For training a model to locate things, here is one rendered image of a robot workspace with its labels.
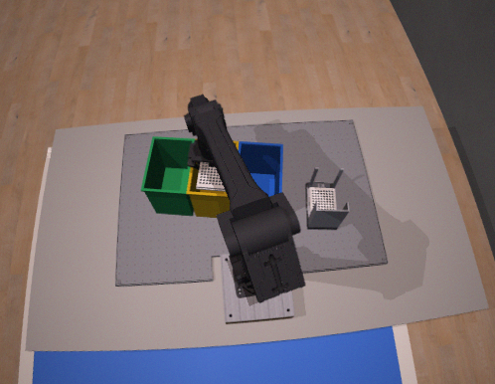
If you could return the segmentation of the blue general waste bin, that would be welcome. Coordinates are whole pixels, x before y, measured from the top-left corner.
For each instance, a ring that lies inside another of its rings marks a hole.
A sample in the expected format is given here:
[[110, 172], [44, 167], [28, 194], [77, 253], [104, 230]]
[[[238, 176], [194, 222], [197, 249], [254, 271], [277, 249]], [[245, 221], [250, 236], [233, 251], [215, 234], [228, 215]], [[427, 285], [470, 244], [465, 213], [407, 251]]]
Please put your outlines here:
[[253, 180], [268, 197], [282, 192], [281, 145], [239, 141], [239, 153]]

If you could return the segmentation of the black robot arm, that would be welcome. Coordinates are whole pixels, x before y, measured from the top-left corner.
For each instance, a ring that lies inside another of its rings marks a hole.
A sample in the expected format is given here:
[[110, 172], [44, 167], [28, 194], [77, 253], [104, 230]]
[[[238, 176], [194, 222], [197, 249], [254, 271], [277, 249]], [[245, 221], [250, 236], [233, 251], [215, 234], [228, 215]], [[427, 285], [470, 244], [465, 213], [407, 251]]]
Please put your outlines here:
[[200, 138], [198, 144], [209, 146], [231, 198], [230, 211], [216, 216], [229, 246], [237, 297], [255, 295], [261, 303], [305, 287], [292, 237], [300, 233], [300, 225], [285, 195], [268, 197], [255, 183], [227, 131], [221, 104], [204, 95], [190, 100], [190, 114], [184, 115], [188, 130]]

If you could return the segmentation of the green open-top bin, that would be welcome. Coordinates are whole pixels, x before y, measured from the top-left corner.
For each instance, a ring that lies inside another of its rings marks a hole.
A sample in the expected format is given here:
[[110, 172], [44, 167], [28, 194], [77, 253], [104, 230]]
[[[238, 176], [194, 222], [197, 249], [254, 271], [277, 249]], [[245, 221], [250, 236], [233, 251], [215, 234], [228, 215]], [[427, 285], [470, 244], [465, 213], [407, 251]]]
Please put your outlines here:
[[187, 163], [190, 144], [194, 140], [152, 137], [141, 191], [145, 192], [156, 213], [193, 216], [194, 209], [187, 195], [191, 168]]

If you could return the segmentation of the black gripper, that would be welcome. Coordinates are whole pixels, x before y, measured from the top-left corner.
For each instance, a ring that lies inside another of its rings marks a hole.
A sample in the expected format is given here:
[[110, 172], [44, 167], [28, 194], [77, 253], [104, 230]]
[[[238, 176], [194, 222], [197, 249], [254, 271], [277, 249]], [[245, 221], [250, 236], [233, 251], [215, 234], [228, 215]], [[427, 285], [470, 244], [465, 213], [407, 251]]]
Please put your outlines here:
[[[198, 163], [198, 165], [196, 164], [196, 162]], [[190, 144], [187, 164], [189, 167], [193, 167], [199, 170], [200, 162], [208, 162], [210, 167], [215, 167], [215, 164], [213, 162], [213, 159], [210, 155], [208, 148], [204, 148], [200, 144], [200, 149], [199, 149], [198, 139], [196, 139], [194, 140], [194, 143]]]

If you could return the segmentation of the yellow open bin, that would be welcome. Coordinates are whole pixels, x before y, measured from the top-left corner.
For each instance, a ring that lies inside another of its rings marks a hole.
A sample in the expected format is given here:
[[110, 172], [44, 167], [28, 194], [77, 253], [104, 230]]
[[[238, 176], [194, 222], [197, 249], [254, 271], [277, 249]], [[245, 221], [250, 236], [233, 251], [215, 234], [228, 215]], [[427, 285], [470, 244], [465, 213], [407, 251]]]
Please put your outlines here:
[[187, 187], [187, 195], [190, 195], [196, 216], [217, 218], [216, 215], [230, 211], [230, 200], [226, 192], [196, 189], [198, 173], [198, 169], [190, 168]]

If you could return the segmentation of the white well plate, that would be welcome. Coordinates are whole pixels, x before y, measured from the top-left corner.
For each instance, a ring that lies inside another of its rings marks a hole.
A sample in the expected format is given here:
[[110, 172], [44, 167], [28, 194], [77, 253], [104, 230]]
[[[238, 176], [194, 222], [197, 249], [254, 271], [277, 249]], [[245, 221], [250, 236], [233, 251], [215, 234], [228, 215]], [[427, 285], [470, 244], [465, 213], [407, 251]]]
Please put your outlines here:
[[[329, 194], [329, 195], [328, 195]], [[317, 201], [318, 209], [336, 210], [336, 199], [334, 188], [309, 188], [309, 214]], [[333, 207], [332, 207], [333, 205]]]
[[210, 167], [208, 162], [200, 162], [196, 189], [226, 192], [216, 167]]

